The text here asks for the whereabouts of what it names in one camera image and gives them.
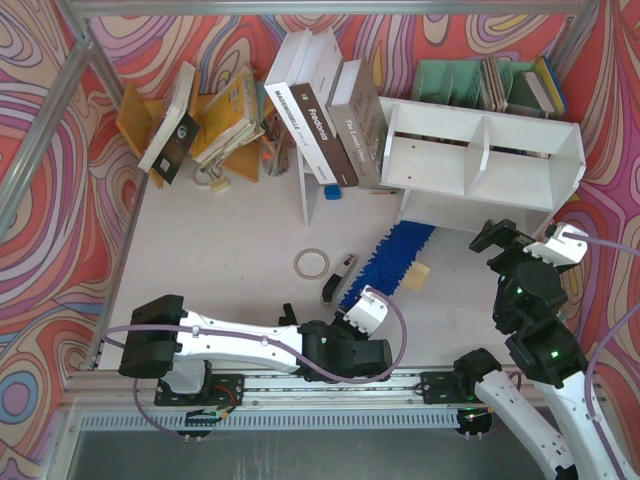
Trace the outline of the blue microfiber duster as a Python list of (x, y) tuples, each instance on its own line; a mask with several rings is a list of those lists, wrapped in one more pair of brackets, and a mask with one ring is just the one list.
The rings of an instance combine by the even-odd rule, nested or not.
[(351, 309), (367, 285), (391, 296), (435, 231), (433, 225), (401, 220), (377, 244), (355, 276), (339, 307)]

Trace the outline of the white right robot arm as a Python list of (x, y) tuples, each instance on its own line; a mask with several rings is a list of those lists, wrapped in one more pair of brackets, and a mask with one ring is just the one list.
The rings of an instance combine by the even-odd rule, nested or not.
[(508, 219), (486, 221), (469, 245), (476, 253), (491, 246), (502, 250), (487, 262), (498, 275), (492, 319), (506, 337), (512, 360), (541, 393), (555, 422), (549, 424), (528, 403), (484, 348), (455, 361), (454, 390), (488, 405), (548, 479), (636, 479), (639, 475), (616, 441), (593, 388), (604, 348), (585, 356), (559, 317), (568, 300), (560, 276), (577, 266), (591, 245), (639, 253), (590, 237), (568, 223), (549, 225), (537, 241)]

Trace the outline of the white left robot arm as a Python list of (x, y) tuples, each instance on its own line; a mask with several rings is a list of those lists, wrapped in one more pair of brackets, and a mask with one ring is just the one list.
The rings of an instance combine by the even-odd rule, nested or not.
[(404, 359), (408, 329), (390, 298), (365, 286), (340, 322), (284, 320), (277, 326), (224, 321), (188, 310), (164, 295), (109, 328), (106, 344), (122, 351), (118, 372), (156, 379), (178, 395), (202, 394), (214, 362), (265, 367), (308, 382), (367, 384), (387, 379)]

